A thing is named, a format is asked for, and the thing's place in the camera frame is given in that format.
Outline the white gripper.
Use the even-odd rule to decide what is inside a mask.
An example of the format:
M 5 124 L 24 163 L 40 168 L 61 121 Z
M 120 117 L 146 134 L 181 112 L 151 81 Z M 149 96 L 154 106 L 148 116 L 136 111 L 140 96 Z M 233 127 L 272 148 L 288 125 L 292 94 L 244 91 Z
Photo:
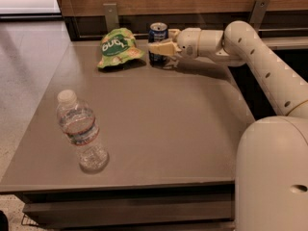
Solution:
M 174 56 L 178 53 L 184 58 L 195 59 L 198 56 L 200 28 L 169 29 L 168 37 L 159 42 L 150 42 L 148 50 L 157 55 Z

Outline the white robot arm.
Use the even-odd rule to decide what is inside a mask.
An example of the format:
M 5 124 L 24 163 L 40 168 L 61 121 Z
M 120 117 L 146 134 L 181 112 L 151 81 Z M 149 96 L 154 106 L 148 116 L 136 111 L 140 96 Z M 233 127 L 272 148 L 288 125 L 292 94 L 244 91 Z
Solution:
M 308 231 L 308 83 L 244 21 L 170 30 L 151 53 L 247 65 L 267 100 L 244 131 L 235 173 L 235 231 Z

